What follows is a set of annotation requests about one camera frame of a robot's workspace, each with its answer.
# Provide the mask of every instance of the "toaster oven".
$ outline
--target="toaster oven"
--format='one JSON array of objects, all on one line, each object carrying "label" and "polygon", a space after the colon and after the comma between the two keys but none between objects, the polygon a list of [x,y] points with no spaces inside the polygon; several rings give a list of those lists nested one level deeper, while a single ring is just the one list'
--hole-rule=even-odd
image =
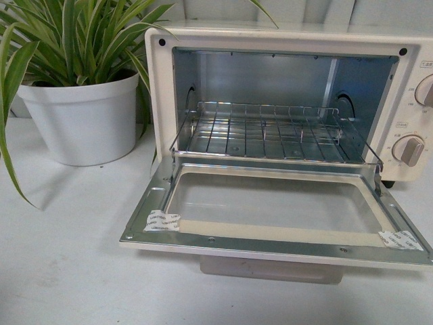
[{"label": "toaster oven", "polygon": [[430,155],[433,38],[213,24],[145,35],[160,164],[121,245],[282,280],[432,269],[382,181],[419,177]]}]

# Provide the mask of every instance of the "timer knob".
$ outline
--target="timer knob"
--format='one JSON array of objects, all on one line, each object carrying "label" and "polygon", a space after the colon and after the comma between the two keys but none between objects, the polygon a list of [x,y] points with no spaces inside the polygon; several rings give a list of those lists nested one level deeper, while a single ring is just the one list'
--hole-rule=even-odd
[{"label": "timer knob", "polygon": [[415,90],[415,99],[421,105],[433,107],[433,74],[419,83]]},{"label": "timer knob", "polygon": [[403,161],[409,167],[417,164],[424,150],[424,141],[416,135],[408,135],[399,139],[392,147],[392,155],[395,159]]}]

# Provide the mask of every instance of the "wire rack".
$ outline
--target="wire rack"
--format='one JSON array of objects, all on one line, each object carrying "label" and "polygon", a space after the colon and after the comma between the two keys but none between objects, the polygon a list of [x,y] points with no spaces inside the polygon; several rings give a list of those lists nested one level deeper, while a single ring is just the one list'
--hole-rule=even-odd
[{"label": "wire rack", "polygon": [[173,142],[175,152],[376,164],[379,158],[335,108],[198,102]]}]

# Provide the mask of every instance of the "white pot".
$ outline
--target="white pot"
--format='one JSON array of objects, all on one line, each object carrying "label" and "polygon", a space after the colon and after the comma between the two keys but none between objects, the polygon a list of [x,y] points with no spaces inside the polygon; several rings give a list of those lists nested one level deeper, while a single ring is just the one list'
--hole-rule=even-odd
[{"label": "white pot", "polygon": [[91,166],[128,154],[135,145],[138,74],[77,87],[20,86],[18,95],[54,159]]}]

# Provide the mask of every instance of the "white table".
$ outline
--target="white table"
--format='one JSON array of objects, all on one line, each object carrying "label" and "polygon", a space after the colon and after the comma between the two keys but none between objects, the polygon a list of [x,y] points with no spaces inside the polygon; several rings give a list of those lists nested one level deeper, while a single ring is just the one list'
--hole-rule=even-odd
[{"label": "white table", "polygon": [[[152,131],[120,160],[53,161],[35,125],[7,134],[22,188],[0,167],[0,324],[432,324],[433,273],[347,269],[337,286],[209,276],[198,257],[120,248],[150,179]],[[433,161],[392,194],[433,244]]]}]

